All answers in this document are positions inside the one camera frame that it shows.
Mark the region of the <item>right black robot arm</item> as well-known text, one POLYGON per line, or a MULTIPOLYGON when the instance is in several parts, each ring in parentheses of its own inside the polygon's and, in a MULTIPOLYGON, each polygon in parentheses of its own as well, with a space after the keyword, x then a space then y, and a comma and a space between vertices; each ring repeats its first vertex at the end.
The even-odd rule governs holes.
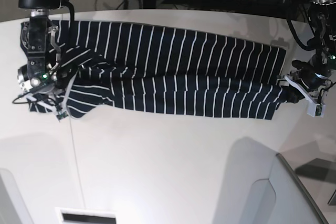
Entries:
POLYGON ((77 66, 72 66, 66 59, 74 33, 74 6, 69 0, 19 0, 18 7, 30 10, 30 17, 23 24, 20 36, 27 56, 27 63, 17 72, 22 94, 12 103, 19 104, 24 98, 26 104, 41 106, 62 120, 71 115, 67 100, 78 72, 77 66), (66 42, 60 46, 56 36, 61 27, 49 19, 49 12, 62 7, 68 8, 70 21, 66 42))

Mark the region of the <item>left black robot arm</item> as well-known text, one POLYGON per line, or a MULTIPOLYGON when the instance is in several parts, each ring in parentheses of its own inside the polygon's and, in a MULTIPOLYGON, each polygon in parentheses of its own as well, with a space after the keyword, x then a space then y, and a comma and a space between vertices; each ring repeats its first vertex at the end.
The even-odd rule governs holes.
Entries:
POLYGON ((294 70, 282 76, 282 80, 289 84, 288 102, 305 99, 307 114, 322 117, 326 107, 324 98, 335 86, 330 79, 335 71, 335 0, 300 0, 300 4, 309 5, 304 14, 313 37, 303 44, 293 26, 291 13, 287 13, 286 21, 297 45, 305 51, 314 51, 314 55, 307 62, 293 60, 294 70))

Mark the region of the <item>grey robot base cover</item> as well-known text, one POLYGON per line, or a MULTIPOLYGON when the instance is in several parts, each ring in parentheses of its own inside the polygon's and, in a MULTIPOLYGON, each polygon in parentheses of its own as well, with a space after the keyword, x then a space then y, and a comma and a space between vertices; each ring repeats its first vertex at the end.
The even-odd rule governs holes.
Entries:
POLYGON ((327 223, 278 152, 248 137, 228 152, 213 223, 327 223))
POLYGON ((1 223, 34 223, 13 174, 1 168, 1 223))

